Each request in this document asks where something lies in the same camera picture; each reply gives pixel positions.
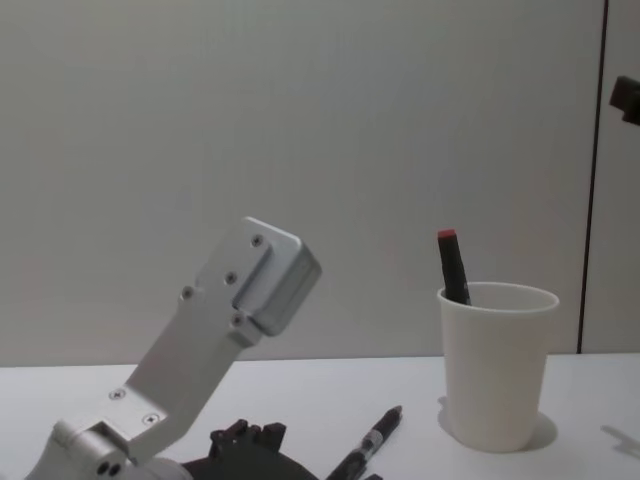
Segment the black object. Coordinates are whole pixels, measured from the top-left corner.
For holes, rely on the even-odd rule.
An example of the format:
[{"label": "black object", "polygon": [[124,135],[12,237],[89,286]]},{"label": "black object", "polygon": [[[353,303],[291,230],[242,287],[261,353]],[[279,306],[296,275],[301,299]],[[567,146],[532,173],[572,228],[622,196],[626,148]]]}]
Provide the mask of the black object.
[{"label": "black object", "polygon": [[[352,450],[331,472],[327,480],[357,480],[367,468],[367,461],[378,451],[389,435],[396,429],[402,418],[402,407],[392,408],[367,433],[360,445]],[[382,480],[372,475],[367,480]]]},{"label": "black object", "polygon": [[444,276],[444,296],[452,302],[471,305],[456,231],[453,229],[439,231],[438,246]]},{"label": "black object", "polygon": [[193,480],[318,480],[299,463],[280,453],[287,427],[260,428],[238,420],[211,433],[209,456],[183,464]]},{"label": "black object", "polygon": [[618,77],[609,104],[624,112],[623,121],[640,125],[640,82]]}]

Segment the pen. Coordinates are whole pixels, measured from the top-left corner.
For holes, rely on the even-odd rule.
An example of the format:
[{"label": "pen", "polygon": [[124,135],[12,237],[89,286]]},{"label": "pen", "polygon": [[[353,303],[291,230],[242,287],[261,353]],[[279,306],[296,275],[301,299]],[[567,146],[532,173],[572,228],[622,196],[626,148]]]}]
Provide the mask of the pen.
[{"label": "pen", "polygon": [[471,305],[456,231],[453,229],[440,230],[438,232],[438,246],[442,261],[442,275],[444,276],[444,296],[452,302]]},{"label": "pen", "polygon": [[360,445],[352,450],[329,474],[327,480],[357,480],[360,478],[367,468],[367,462],[371,456],[386,442],[389,435],[400,423],[401,418],[402,407],[400,405],[387,411],[364,436]]}]

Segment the black pen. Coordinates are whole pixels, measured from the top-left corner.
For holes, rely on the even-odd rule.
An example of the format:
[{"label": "black pen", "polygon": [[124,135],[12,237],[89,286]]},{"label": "black pen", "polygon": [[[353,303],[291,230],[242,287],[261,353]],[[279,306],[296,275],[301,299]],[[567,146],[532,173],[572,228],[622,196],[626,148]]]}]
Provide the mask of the black pen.
[{"label": "black pen", "polygon": [[367,433],[360,445],[352,450],[329,474],[327,480],[357,480],[367,468],[367,462],[378,451],[402,418],[402,407],[392,408]]},{"label": "black pen", "polygon": [[439,231],[438,246],[444,276],[444,296],[452,302],[471,305],[456,231],[453,229]]}]

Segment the marker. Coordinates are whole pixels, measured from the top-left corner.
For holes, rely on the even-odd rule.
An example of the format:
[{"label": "marker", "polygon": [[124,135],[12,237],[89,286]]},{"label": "marker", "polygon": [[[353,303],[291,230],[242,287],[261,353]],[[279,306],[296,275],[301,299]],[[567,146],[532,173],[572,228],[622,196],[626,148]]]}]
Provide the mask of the marker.
[{"label": "marker", "polygon": [[364,436],[360,445],[352,450],[331,472],[327,480],[357,480],[360,478],[367,468],[369,459],[387,441],[389,435],[400,423],[401,418],[402,407],[400,405],[385,413],[369,433]]},{"label": "marker", "polygon": [[454,229],[440,230],[438,232],[438,246],[442,261],[442,275],[444,276],[444,296],[452,302],[471,305],[456,231]]}]

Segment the screw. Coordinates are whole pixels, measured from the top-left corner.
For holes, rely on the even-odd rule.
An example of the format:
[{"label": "screw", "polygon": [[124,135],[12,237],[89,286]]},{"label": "screw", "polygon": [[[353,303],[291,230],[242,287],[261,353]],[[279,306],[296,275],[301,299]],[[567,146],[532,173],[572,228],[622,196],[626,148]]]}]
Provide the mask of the screw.
[{"label": "screw", "polygon": [[115,477],[117,474],[120,473],[120,469],[121,469],[120,465],[116,463],[113,467],[109,469],[109,476]]},{"label": "screw", "polygon": [[236,275],[236,272],[228,272],[224,276],[224,283],[226,283],[227,285],[233,285],[234,283],[236,283],[236,280],[238,280],[238,275]]},{"label": "screw", "polygon": [[98,466],[98,469],[96,470],[96,473],[98,475],[104,475],[105,473],[107,473],[107,470],[109,470],[109,462],[102,462]]},{"label": "screw", "polygon": [[150,413],[149,415],[145,415],[142,418],[142,423],[144,423],[145,425],[153,425],[158,420],[160,420],[160,416],[156,415],[155,413]]},{"label": "screw", "polygon": [[125,392],[122,388],[118,388],[109,394],[109,398],[111,400],[120,400],[125,397],[127,392]]},{"label": "screw", "polygon": [[184,300],[189,300],[191,297],[193,297],[193,288],[191,287],[184,287],[182,289],[182,298]]},{"label": "screw", "polygon": [[254,235],[253,238],[251,239],[251,246],[259,247],[260,245],[262,245],[263,241],[264,241],[264,237],[262,235]]}]

